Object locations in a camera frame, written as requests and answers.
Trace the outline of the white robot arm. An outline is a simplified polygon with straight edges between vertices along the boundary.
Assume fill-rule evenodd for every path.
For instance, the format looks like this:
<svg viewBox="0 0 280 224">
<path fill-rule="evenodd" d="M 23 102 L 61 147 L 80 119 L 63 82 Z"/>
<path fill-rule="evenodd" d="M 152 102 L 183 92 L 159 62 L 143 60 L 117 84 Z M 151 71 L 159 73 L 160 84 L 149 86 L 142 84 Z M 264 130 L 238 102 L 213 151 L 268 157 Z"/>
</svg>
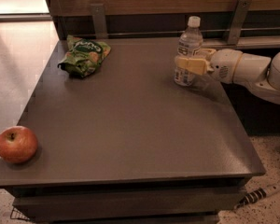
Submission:
<svg viewBox="0 0 280 224">
<path fill-rule="evenodd" d="M 198 56 L 176 56 L 175 64 L 193 75 L 241 85 L 258 98 L 280 105 L 280 52 L 270 58 L 235 49 L 202 49 Z"/>
</svg>

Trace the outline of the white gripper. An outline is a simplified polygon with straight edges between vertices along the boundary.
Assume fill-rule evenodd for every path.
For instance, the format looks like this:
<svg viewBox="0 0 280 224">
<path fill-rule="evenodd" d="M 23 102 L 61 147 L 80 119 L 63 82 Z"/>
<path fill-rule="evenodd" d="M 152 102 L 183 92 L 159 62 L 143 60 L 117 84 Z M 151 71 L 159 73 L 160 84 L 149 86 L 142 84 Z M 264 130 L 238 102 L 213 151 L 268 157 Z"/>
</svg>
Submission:
<svg viewBox="0 0 280 224">
<path fill-rule="evenodd" d="M 238 64 L 242 55 L 241 51 L 234 49 L 218 51 L 215 49 L 200 49 L 198 52 L 200 58 L 176 56 L 175 65 L 194 75 L 203 76 L 211 73 L 210 76 L 214 80 L 231 84 L 236 64 Z"/>
</svg>

